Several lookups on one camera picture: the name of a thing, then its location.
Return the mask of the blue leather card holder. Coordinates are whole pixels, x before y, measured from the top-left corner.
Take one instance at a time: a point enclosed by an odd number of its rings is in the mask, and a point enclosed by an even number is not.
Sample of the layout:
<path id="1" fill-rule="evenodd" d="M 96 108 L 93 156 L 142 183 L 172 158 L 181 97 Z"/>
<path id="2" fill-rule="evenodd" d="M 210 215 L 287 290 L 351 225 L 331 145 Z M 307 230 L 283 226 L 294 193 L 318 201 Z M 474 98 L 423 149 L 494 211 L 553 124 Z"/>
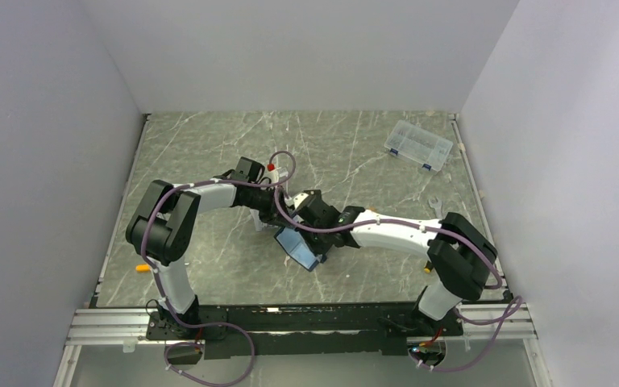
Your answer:
<path id="1" fill-rule="evenodd" d="M 281 227 L 274 239 L 290 259 L 308 272 L 312 272 L 327 259 L 325 254 L 314 252 L 298 231 Z"/>

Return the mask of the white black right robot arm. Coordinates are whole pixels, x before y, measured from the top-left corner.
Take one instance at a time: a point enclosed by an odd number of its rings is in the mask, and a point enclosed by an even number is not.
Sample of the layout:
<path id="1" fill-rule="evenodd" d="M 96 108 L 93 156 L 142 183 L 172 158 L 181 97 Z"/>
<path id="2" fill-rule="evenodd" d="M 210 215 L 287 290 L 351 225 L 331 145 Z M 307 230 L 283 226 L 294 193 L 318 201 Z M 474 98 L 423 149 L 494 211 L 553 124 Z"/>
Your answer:
<path id="1" fill-rule="evenodd" d="M 499 289 L 497 249 L 461 214 L 416 220 L 378 214 L 359 206 L 339 211 L 307 190 L 286 200 L 296 227 L 317 255 L 331 248 L 384 248 L 421 256 L 438 279 L 425 286 L 412 313 L 416 331 L 430 335 L 462 301 L 477 301 L 486 289 Z"/>

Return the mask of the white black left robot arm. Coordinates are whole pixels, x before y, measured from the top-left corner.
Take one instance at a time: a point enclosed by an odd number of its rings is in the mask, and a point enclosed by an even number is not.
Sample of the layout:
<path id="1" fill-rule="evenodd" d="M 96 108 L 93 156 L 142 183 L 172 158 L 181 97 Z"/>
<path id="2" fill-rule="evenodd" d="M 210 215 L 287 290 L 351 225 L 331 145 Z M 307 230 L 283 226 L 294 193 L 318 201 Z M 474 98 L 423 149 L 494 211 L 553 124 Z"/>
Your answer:
<path id="1" fill-rule="evenodd" d="M 244 206 L 266 223 L 276 217 L 273 195 L 295 169 L 282 173 L 272 162 L 242 157 L 237 166 L 206 181 L 172 184 L 152 181 L 126 229 L 126 240 L 152 271 L 160 312 L 178 338 L 193 336 L 200 324 L 198 297 L 185 267 L 197 216 L 210 210 Z"/>

